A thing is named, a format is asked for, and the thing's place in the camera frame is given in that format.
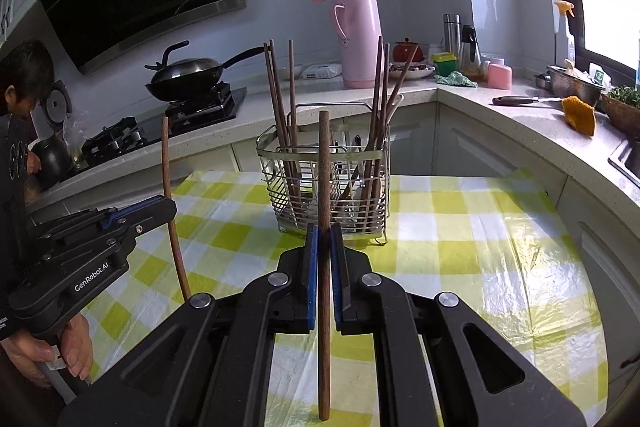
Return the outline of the kitchen sink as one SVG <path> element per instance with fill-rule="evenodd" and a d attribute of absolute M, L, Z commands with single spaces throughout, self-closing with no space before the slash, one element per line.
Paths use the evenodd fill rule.
<path fill-rule="evenodd" d="M 640 187 L 640 141 L 626 139 L 616 146 L 608 158 L 608 163 L 618 172 Z"/>

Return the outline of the black rice cooker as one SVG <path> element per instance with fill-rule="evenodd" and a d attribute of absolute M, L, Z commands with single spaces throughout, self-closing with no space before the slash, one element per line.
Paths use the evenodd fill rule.
<path fill-rule="evenodd" d="M 53 83 L 49 94 L 32 111 L 32 123 L 37 133 L 32 151 L 41 164 L 35 178 L 43 192 L 72 173 L 73 159 L 63 139 L 64 124 L 70 122 L 72 116 L 73 105 L 62 80 Z"/>

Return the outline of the black wok with lid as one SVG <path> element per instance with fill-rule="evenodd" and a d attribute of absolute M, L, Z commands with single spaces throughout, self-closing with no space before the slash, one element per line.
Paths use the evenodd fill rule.
<path fill-rule="evenodd" d="M 154 72 L 151 81 L 145 85 L 145 88 L 157 100 L 181 102 L 208 93 L 216 86 L 226 69 L 264 53 L 261 46 L 256 46 L 256 48 L 250 48 L 232 56 L 221 64 L 208 57 L 184 58 L 169 63 L 171 52 L 185 48 L 189 43 L 189 40 L 183 40 L 172 44 L 165 49 L 160 62 L 156 62 L 154 65 L 145 65 L 146 69 Z"/>

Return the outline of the yellow white checkered tablecloth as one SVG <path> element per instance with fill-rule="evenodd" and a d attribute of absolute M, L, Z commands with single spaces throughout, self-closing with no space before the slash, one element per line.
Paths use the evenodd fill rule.
<path fill-rule="evenodd" d="M 504 178 L 392 176 L 387 243 L 350 242 L 405 291 L 457 294 L 594 426 L 608 405 L 596 297 L 549 196 L 527 171 Z M 282 233 L 260 173 L 194 171 L 174 188 L 191 291 L 216 298 L 274 271 L 302 245 Z M 129 271 L 84 310 L 96 381 L 183 303 L 166 227 L 144 234 Z M 377 426 L 371 336 L 332 334 L 332 411 L 320 423 L 317 335 L 276 340 L 266 426 Z"/>

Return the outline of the white packaged bag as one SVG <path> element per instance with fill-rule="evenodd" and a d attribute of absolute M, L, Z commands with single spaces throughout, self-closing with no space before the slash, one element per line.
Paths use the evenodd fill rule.
<path fill-rule="evenodd" d="M 300 74 L 304 79 L 332 79 L 342 75 L 340 63 L 312 64 Z"/>

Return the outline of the person in dark clothes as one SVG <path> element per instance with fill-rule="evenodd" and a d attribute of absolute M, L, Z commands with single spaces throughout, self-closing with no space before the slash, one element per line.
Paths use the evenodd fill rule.
<path fill-rule="evenodd" d="M 21 328 L 9 308 L 9 295 L 24 271 L 27 239 L 23 185 L 38 162 L 28 150 L 26 117 L 50 91 L 54 66 L 39 40 L 19 44 L 1 60 L 1 338 Z"/>

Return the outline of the plate with food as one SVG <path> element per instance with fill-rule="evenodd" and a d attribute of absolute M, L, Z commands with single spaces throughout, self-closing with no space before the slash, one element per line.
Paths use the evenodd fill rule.
<path fill-rule="evenodd" d="M 393 62 L 390 65 L 390 79 L 398 80 L 405 69 L 405 63 Z M 434 75 L 436 68 L 424 62 L 412 62 L 407 70 L 405 80 L 419 80 Z"/>

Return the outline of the red ceramic pot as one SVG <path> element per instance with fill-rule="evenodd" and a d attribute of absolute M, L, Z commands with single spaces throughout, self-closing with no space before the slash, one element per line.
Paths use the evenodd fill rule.
<path fill-rule="evenodd" d="M 422 62 L 424 60 L 421 47 L 409 38 L 395 43 L 392 57 L 393 61 L 397 63 L 405 62 L 409 57 L 412 57 L 413 62 Z"/>

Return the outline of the pink thermos flask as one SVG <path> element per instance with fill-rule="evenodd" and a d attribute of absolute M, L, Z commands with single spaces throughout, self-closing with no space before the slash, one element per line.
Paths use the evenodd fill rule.
<path fill-rule="evenodd" d="M 342 77 L 348 89 L 372 89 L 378 38 L 382 36 L 378 0 L 312 0 L 331 2 L 331 22 L 341 43 Z"/>

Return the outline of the green yellow lidded container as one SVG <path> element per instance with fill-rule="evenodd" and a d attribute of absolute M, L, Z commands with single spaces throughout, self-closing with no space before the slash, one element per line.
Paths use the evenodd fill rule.
<path fill-rule="evenodd" d="M 439 52 L 432 55 L 432 62 L 436 68 L 436 74 L 442 77 L 449 76 L 458 68 L 457 57 L 449 52 Z"/>

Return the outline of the black top oil bottle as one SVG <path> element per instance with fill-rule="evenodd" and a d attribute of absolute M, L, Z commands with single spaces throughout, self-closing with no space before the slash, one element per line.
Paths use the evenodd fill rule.
<path fill-rule="evenodd" d="M 463 75 L 474 81 L 480 81 L 483 77 L 480 46 L 476 30 L 471 25 L 463 25 L 461 29 L 458 66 Z"/>

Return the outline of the pink plastic cup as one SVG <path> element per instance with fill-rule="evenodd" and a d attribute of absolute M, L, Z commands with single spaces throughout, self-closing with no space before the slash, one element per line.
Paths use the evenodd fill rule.
<path fill-rule="evenodd" d="M 487 66 L 487 83 L 490 89 L 510 90 L 513 72 L 510 66 L 489 63 Z"/>

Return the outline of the steel vacuum bottle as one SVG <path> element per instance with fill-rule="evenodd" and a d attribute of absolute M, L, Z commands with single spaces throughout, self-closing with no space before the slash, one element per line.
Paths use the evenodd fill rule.
<path fill-rule="evenodd" d="M 461 43 L 461 24 L 458 14 L 445 14 L 442 17 L 444 24 L 444 49 L 454 56 L 459 53 Z"/>

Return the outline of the wicker basket with greens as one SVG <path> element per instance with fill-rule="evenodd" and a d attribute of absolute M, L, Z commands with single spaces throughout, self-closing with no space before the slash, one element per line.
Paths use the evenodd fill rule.
<path fill-rule="evenodd" d="M 638 139 L 640 134 L 639 91 L 620 86 L 614 87 L 602 95 L 605 114 L 611 124 L 631 139 Z"/>

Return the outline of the spray bottle yellow nozzle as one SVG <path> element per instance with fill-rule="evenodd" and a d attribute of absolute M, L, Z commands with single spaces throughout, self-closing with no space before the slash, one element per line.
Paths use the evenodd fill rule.
<path fill-rule="evenodd" d="M 559 11 L 559 25 L 555 33 L 555 65 L 564 67 L 566 61 L 575 63 L 575 37 L 568 24 L 568 19 L 574 17 L 574 4 L 556 0 L 554 5 Z"/>

